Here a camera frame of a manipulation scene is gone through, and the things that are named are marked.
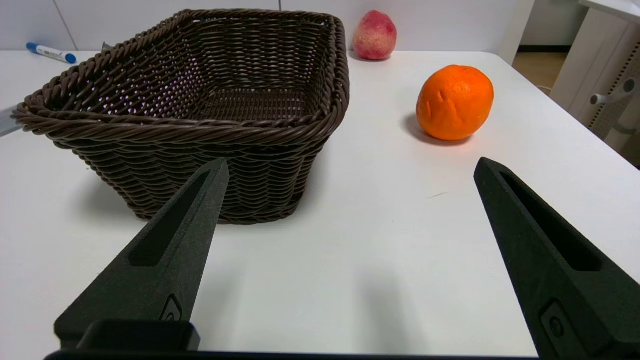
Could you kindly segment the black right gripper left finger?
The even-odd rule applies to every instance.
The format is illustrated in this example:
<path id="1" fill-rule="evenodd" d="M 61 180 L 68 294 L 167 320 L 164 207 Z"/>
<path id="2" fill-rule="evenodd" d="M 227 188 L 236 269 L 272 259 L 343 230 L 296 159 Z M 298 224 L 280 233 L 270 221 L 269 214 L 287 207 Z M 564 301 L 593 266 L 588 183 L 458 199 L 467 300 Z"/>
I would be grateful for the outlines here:
<path id="1" fill-rule="evenodd" d="M 189 321 L 230 173 L 225 159 L 195 171 L 54 323 L 64 350 L 102 321 Z"/>

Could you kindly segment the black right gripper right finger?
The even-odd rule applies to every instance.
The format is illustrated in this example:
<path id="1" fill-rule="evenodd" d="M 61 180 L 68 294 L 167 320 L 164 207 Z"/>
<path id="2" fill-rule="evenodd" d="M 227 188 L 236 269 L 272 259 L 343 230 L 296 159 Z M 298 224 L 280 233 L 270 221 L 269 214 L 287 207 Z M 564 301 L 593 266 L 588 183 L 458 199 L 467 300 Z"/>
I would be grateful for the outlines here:
<path id="1" fill-rule="evenodd" d="M 503 164 L 474 182 L 539 357 L 637 360 L 638 282 Z"/>

